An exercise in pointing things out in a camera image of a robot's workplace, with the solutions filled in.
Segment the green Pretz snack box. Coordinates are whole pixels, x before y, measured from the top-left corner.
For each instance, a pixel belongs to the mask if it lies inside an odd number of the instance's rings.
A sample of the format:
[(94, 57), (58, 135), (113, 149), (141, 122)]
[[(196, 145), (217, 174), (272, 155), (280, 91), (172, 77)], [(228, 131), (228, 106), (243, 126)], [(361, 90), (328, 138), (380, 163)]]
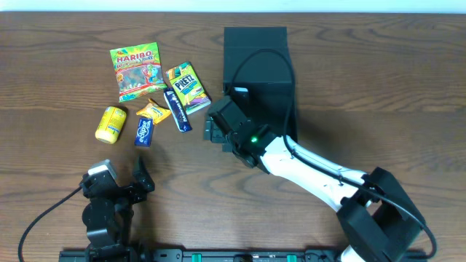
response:
[(211, 104), (211, 99), (189, 61), (166, 70), (165, 74), (188, 115)]

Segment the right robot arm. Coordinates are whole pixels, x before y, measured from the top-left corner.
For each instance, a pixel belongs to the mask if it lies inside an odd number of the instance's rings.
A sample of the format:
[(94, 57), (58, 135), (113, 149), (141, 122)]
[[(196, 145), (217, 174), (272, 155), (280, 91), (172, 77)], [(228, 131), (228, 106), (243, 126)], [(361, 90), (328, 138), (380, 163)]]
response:
[(245, 165), (295, 183), (336, 213), (349, 241), (338, 261), (432, 258), (435, 238), (394, 175), (380, 167), (354, 170), (306, 150), (288, 134), (293, 108), (287, 107), (280, 135), (229, 96), (211, 106), (208, 116)]

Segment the yellow Mentos gum bottle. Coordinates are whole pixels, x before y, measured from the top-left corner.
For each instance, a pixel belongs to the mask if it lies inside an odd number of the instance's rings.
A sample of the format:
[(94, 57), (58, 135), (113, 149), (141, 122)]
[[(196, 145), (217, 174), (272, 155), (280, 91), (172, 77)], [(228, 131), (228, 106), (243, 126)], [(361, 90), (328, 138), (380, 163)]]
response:
[(120, 108), (109, 106), (103, 113), (95, 138), (101, 142), (114, 144), (122, 131), (127, 113)]

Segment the black gift box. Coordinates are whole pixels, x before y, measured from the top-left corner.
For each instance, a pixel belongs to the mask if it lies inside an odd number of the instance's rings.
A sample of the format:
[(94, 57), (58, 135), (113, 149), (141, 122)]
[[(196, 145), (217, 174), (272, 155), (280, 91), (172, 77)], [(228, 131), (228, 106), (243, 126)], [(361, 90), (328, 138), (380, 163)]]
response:
[(233, 87), (248, 88), (243, 113), (278, 135), (296, 89), (292, 69), (286, 27), (225, 27), (224, 94), (232, 98)]

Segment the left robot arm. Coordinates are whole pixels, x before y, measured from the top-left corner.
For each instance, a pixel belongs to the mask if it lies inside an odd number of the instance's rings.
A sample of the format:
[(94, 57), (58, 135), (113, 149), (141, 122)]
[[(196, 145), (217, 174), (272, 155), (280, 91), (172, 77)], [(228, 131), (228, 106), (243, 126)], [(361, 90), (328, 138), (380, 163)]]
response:
[(133, 205), (147, 200), (155, 185), (141, 157), (135, 160), (134, 181), (126, 186), (116, 182), (111, 161), (94, 164), (83, 175), (80, 186), (90, 203), (82, 213), (90, 245), (84, 250), (85, 261), (150, 261), (143, 244), (130, 244)]

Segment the Haribo gummy candy bag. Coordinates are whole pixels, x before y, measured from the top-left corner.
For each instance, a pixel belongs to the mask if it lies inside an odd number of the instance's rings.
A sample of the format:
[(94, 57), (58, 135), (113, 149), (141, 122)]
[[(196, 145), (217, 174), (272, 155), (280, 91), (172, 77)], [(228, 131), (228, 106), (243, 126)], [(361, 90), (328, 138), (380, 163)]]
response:
[(127, 102), (167, 88), (157, 42), (111, 49), (119, 102)]

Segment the small orange snack packet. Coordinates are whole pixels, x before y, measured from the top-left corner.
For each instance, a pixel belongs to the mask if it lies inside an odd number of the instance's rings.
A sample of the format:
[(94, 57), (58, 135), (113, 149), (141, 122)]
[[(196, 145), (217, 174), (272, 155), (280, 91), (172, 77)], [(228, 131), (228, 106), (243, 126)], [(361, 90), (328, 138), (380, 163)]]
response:
[(152, 119), (153, 125), (158, 125), (171, 115), (171, 110), (161, 107), (155, 100), (149, 98), (147, 105), (136, 114), (138, 116)]

